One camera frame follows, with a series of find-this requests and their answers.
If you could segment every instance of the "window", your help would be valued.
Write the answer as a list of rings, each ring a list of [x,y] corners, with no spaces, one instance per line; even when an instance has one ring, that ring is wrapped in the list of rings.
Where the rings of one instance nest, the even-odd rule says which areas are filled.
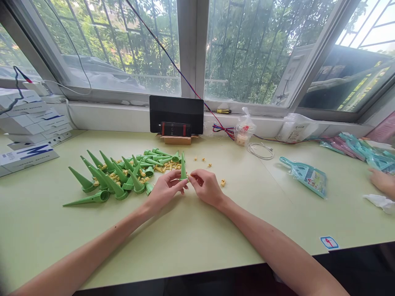
[[[395,84],[394,0],[129,1],[211,109],[356,122]],[[19,46],[42,57],[33,63],[41,76],[80,92],[62,88],[71,99],[195,97],[125,0],[14,0],[6,9],[30,42],[27,51],[12,32]],[[12,58],[18,47],[8,44]]]
[[[0,24],[0,79],[15,79],[15,71],[12,66],[17,66],[33,81],[41,81],[40,75]],[[18,76],[18,79],[24,81],[21,75]]]
[[[279,84],[291,56],[298,68],[305,46],[317,41],[335,0],[211,0],[205,97],[288,107],[288,83]]]
[[[131,2],[179,64],[176,0]],[[181,95],[180,75],[126,2],[31,3],[68,67],[68,86],[89,88],[90,82],[94,89]]]
[[[359,2],[299,107],[358,112],[395,75],[395,2]]]

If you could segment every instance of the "small cardboard stand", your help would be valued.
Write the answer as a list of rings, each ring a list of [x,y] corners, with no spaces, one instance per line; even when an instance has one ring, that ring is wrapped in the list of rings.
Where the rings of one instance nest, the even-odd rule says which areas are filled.
[[[199,138],[199,135],[191,135],[190,137],[181,137],[181,136],[162,136],[161,134],[157,134],[156,136],[165,140],[165,144],[168,145],[190,145],[192,142],[192,138]]]

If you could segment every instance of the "stack of white boxes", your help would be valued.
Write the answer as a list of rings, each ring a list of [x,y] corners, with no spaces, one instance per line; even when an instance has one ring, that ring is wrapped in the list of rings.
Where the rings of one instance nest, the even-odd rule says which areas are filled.
[[[24,98],[11,111],[0,115],[0,128],[14,141],[8,145],[12,150],[46,143],[54,147],[71,137],[67,116],[59,115],[33,90],[22,90],[22,94]],[[18,90],[0,89],[0,111],[18,97]]]

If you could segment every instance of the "red and blue sticker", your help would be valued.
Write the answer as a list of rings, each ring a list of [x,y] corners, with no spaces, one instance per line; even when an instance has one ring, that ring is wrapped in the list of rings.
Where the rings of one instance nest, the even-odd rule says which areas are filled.
[[[340,249],[339,244],[331,236],[322,236],[320,240],[328,250]]]

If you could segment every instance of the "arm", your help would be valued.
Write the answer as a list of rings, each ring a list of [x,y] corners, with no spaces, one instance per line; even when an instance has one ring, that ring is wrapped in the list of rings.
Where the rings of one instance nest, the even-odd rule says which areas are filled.
[[[177,191],[184,194],[188,180],[179,182],[180,171],[161,176],[146,202],[95,239],[68,254],[31,279],[10,296],[72,295],[97,267],[139,226],[160,212]]]
[[[203,201],[240,229],[273,271],[298,295],[348,295],[338,281],[298,244],[224,195],[213,173],[198,169],[189,180]]]
[[[382,191],[388,198],[395,201],[395,176],[387,175],[382,171],[370,168],[373,174],[370,176],[370,181],[378,190]]]

